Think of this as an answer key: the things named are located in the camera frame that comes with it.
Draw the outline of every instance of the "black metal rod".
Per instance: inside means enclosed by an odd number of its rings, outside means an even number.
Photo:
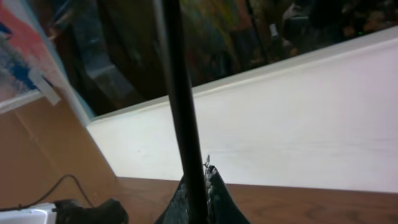
[[[154,0],[157,31],[174,128],[187,186],[190,223],[207,223],[207,196],[191,82],[185,67],[179,0]]]
[[[246,10],[248,11],[248,14],[250,16],[251,25],[253,26],[254,33],[256,34],[256,37],[257,37],[257,39],[259,41],[260,53],[261,53],[262,59],[264,60],[264,65],[268,65],[269,64],[268,57],[267,57],[267,54],[266,54],[266,51],[265,51],[264,44],[262,44],[262,39],[261,39],[261,36],[260,36],[259,28],[257,26],[257,22],[256,22],[256,18],[255,18],[255,15],[254,15],[253,7],[250,4],[250,0],[245,0],[245,3],[246,3]]]

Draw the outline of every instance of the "colorful painting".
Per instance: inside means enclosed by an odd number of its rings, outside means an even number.
[[[51,80],[56,66],[21,2],[0,0],[0,102],[36,89],[32,69]]]

